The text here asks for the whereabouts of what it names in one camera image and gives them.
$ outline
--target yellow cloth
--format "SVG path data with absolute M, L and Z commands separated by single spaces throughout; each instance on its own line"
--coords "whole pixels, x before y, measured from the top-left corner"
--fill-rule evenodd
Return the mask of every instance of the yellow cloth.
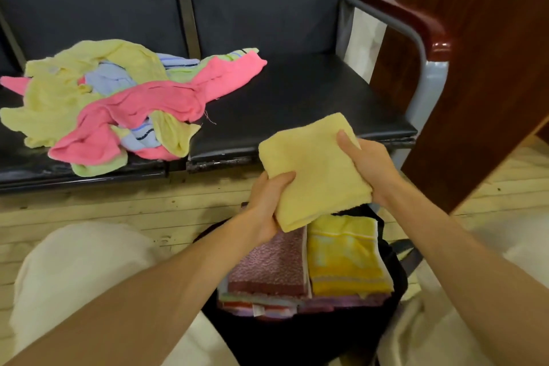
M 138 84 L 168 80 L 158 56 L 142 45 L 119 39 L 82 41 L 54 57 L 27 63 L 25 76 L 32 80 L 24 95 L 24 106 L 1 109 L 2 123 L 11 130 L 23 132 L 29 148 L 53 146 L 76 128 L 78 114 L 85 106 L 102 98 L 99 93 L 92 93 L 90 86 L 78 85 L 77 81 L 105 59 L 126 69 Z M 200 127 L 178 122 L 161 111 L 154 114 L 157 139 L 167 142 L 164 147 L 172 154 L 186 156 L 190 137 Z M 119 137 L 127 134 L 111 127 Z M 111 172 L 126 163 L 127 153 L 121 149 L 119 156 L 102 165 L 74 164 L 72 168 L 77 175 L 93 176 Z
M 189 154 L 190 138 L 198 132 L 200 125 L 180 122 L 169 113 L 156 110 L 150 114 L 157 140 L 169 153 L 181 158 Z
M 314 295 L 393 292 L 377 235 L 377 221 L 370 217 L 326 215 L 310 223 L 307 264 Z
M 353 129 L 341 113 L 275 133 L 259 144 L 259 158 L 269 178 L 296 172 L 276 210 L 283 231 L 295 230 L 323 214 L 372 201 L 372 188 L 335 140 L 340 129 L 359 146 Z

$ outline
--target seat cushion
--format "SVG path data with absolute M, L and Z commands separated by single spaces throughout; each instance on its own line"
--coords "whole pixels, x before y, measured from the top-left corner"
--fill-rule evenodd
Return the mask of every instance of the seat cushion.
M 191 163 L 257 155 L 279 130 L 341 112 L 362 139 L 393 140 L 417 131 L 332 54 L 265 57 L 248 84 L 206 105 L 208 118 L 190 142 Z
M 22 105 L 20 95 L 0 86 L 0 107 Z M 50 159 L 48 148 L 27 148 L 23 144 L 24 138 L 23 133 L 13 132 L 0 124 L 0 192 L 165 175 L 164 162 L 144 160 L 128 154 L 125 167 L 105 175 L 82 178 L 74 174 L 70 164 Z

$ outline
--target person's right hand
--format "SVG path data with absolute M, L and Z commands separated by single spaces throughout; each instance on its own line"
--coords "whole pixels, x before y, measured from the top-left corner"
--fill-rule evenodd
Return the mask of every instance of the person's right hand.
M 338 132 L 337 141 L 341 150 L 353 160 L 364 181 L 372 186 L 374 202 L 386 207 L 391 189 L 404 180 L 385 146 L 379 142 L 359 139 L 360 148 L 357 148 L 343 130 Z

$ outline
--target black chair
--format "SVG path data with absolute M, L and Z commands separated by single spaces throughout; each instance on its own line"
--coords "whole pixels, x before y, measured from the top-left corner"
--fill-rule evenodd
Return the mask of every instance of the black chair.
M 268 65 L 234 93 L 206 106 L 211 121 L 191 141 L 189 171 L 257 160 L 257 145 L 275 132 L 342 112 L 361 138 L 394 150 L 400 167 L 446 79 L 449 43 L 443 27 L 394 0 L 192 0 L 202 57 L 257 47 Z M 421 77 L 402 116 L 379 98 L 343 60 L 361 9 L 411 37 L 421 54 Z M 178 0 L 0 0 L 27 59 L 83 39 L 120 38 L 156 52 L 186 56 Z M 0 88 L 0 107 L 21 98 Z M 23 146 L 23 135 L 0 125 L 0 192 L 59 184 L 164 176 L 163 162 L 131 156 L 117 172 L 72 174 L 45 150 Z

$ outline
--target maroon towel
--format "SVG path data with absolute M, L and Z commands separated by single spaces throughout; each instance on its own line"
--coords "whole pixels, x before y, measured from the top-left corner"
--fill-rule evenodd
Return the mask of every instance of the maroon towel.
M 307 229 L 279 232 L 229 273 L 228 292 L 306 297 Z

